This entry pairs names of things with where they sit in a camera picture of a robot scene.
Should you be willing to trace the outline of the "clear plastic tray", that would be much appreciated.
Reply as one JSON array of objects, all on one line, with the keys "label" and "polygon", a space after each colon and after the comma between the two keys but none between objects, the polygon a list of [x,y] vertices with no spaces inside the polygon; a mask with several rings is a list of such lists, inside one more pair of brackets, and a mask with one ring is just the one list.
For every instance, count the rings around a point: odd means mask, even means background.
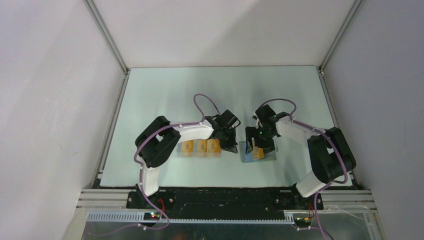
[{"label": "clear plastic tray", "polygon": [[180,142],[176,152],[184,158],[220,158],[222,149],[218,139],[194,139]]}]

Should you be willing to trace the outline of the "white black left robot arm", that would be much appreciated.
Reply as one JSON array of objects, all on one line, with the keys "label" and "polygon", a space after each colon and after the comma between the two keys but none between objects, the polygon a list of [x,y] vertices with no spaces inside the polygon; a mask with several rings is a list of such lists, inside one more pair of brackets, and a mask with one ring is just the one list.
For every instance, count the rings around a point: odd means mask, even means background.
[{"label": "white black left robot arm", "polygon": [[138,201],[145,208],[158,202],[160,167],[169,159],[176,147],[185,157],[220,157],[223,151],[238,153],[236,127],[240,120],[225,110],[200,121],[171,123],[158,116],[136,138],[134,161],[140,165]]}]

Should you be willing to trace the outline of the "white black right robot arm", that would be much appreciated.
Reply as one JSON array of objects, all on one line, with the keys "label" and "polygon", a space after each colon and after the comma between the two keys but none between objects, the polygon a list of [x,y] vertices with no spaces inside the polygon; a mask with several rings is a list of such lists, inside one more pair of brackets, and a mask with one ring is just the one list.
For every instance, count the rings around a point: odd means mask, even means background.
[{"label": "white black right robot arm", "polygon": [[303,144],[309,154],[311,171],[293,185],[291,204],[304,209],[311,196],[331,184],[348,182],[349,172],[357,163],[341,129],[320,128],[295,119],[292,113],[276,113],[268,104],[262,104],[253,114],[254,126],[245,128],[247,154],[259,148],[264,154],[276,148],[274,139],[287,137]]}]

